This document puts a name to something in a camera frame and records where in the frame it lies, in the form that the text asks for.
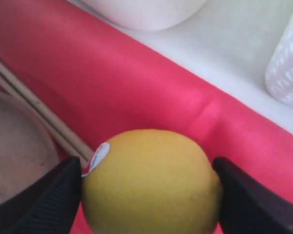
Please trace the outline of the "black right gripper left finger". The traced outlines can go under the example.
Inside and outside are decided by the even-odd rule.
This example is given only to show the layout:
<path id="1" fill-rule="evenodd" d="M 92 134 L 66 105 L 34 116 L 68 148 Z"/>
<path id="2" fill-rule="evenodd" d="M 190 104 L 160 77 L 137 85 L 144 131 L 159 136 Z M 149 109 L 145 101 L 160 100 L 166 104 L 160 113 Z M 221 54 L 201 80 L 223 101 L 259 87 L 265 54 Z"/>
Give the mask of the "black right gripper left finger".
<path id="1" fill-rule="evenodd" d="M 70 156 L 0 204 L 0 234 L 68 234 L 81 201 L 81 163 Z"/>

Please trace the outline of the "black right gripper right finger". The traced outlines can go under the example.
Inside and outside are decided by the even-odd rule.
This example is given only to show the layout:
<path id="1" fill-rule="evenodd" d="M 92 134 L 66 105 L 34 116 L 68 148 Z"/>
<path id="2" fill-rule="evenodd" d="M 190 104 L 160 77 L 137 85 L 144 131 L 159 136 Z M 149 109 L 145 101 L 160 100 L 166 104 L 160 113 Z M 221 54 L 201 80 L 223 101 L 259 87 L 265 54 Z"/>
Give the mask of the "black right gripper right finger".
<path id="1" fill-rule="evenodd" d="M 223 185 L 219 223 L 225 234 L 293 234 L 293 204 L 225 157 L 212 163 Z"/>

